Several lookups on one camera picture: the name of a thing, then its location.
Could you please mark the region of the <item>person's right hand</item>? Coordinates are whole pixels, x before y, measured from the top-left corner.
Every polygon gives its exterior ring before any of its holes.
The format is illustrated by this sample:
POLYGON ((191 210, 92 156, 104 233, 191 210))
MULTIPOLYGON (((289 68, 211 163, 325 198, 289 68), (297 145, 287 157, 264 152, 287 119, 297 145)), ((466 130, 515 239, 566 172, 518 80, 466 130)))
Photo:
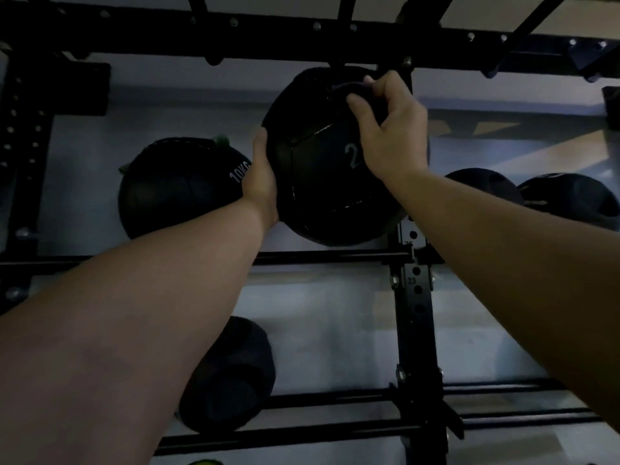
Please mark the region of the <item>person's right hand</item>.
POLYGON ((418 102, 399 74, 390 70, 379 79, 363 79, 376 99, 385 101, 386 119, 381 146, 364 146, 364 161, 386 187, 429 171, 428 112, 418 102))

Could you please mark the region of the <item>black medicine ball green trim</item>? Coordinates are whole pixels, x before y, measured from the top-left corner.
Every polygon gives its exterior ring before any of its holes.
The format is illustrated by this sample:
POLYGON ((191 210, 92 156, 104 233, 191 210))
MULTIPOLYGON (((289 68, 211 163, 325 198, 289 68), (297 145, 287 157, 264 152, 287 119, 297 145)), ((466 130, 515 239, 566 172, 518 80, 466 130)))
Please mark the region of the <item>black medicine ball green trim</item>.
POLYGON ((217 210, 243 195, 251 160, 228 142, 164 138, 146 146, 122 172, 121 224, 130 239, 217 210))

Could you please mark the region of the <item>black stitched medicine ball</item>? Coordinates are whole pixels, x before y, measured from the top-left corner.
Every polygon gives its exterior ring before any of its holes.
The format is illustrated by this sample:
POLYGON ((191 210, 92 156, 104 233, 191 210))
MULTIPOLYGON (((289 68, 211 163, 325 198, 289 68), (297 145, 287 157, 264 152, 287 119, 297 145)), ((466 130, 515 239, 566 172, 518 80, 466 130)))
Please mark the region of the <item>black stitched medicine ball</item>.
POLYGON ((372 241, 391 232, 406 212, 368 169, 358 121, 346 102, 354 93, 378 123, 386 102, 374 96, 359 66, 314 67, 298 74, 272 103, 262 126, 277 187, 280 221, 330 247, 372 241))

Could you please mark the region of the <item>person's right forearm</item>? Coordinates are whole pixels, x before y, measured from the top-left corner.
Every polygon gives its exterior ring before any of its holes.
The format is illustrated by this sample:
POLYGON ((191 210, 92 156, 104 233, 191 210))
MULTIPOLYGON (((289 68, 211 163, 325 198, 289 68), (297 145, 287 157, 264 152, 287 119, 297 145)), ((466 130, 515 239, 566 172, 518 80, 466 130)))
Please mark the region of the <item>person's right forearm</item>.
POLYGON ((428 170, 381 178, 509 335, 620 434, 620 235, 428 170))

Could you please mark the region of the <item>person's left forearm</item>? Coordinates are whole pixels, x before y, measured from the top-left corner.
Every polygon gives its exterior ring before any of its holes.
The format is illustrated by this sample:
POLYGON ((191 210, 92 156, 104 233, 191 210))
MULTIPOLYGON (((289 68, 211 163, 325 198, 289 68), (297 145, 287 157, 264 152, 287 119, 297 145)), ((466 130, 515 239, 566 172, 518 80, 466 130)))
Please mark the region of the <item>person's left forearm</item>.
POLYGON ((0 465, 148 465, 276 218, 244 196, 0 316, 0 465))

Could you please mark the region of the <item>person's left hand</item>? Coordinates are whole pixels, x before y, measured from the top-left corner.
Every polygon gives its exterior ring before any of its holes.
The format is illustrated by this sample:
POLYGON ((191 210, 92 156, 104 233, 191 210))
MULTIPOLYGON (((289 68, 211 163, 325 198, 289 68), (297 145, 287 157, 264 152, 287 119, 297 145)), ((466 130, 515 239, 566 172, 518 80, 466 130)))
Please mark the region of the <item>person's left hand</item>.
POLYGON ((269 231, 278 222, 277 188, 272 167, 250 165, 243 179, 244 199, 257 209, 264 231, 269 231))

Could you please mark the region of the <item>black metal storage rack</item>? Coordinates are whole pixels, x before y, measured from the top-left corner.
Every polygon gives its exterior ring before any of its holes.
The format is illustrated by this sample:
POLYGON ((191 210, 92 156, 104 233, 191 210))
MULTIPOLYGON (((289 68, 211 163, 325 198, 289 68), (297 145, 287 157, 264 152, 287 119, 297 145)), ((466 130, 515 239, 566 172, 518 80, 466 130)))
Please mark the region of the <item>black metal storage rack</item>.
MULTIPOLYGON (((340 61, 346 63, 388 64, 402 53, 402 69, 407 72, 411 55, 402 42, 396 53, 380 52, 379 38, 403 35, 404 39, 423 30, 412 26, 406 17, 412 12, 407 0, 394 23, 354 22, 356 0, 340 0, 335 19, 286 16, 227 14, 210 11, 203 0, 188 0, 189 11, 159 8, 128 8, 89 4, 58 4, 50 0, 0 0, 0 49, 14 58, 9 60, 0 109, 2 120, 8 120, 7 94, 19 92, 22 78, 35 82, 26 92, 24 104, 28 113, 23 123, 35 117, 46 118, 44 104, 56 107, 61 89, 52 87, 43 73, 35 72, 40 64, 51 64, 53 78, 67 71, 69 78, 82 71, 82 66, 96 70, 95 64, 71 62, 56 57, 58 52, 120 53, 208 57, 210 61, 226 58, 291 61, 340 61)), ((514 428, 602 422, 588 408, 542 410, 520 414, 474 414, 460 417, 444 402, 443 380, 437 364, 433 312, 429 290, 430 268, 420 265, 415 247, 405 239, 390 251, 374 254, 358 250, 331 252, 258 253, 254 261, 260 265, 370 262, 379 260, 395 268, 392 273, 396 304, 399 360, 398 385, 389 389, 369 390, 370 400, 392 401, 399 409, 397 420, 333 423, 307 427, 236 431, 215 435, 158 438, 158 447, 150 445, 151 457, 168 454, 206 453, 271 446, 300 445, 329 441, 403 436, 420 442, 429 437, 428 456, 441 454, 447 445, 446 429, 462 439, 464 431, 475 429, 514 428)))

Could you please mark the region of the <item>black handled medicine ball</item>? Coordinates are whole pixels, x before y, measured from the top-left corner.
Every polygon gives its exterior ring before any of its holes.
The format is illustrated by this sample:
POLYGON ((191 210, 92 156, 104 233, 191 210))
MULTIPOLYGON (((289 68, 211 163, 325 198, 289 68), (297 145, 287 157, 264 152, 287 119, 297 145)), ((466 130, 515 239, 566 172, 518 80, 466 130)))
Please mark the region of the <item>black handled medicine ball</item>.
POLYGON ((264 408, 275 380, 265 330, 252 320, 232 316, 194 369, 175 417, 199 434, 237 430, 264 408))
POLYGON ((517 186, 526 207, 620 232, 620 201, 602 182, 579 173, 548 173, 517 186))
POLYGON ((525 205, 517 186, 496 171, 482 168, 465 168, 448 173, 445 177, 503 200, 521 206, 525 205))

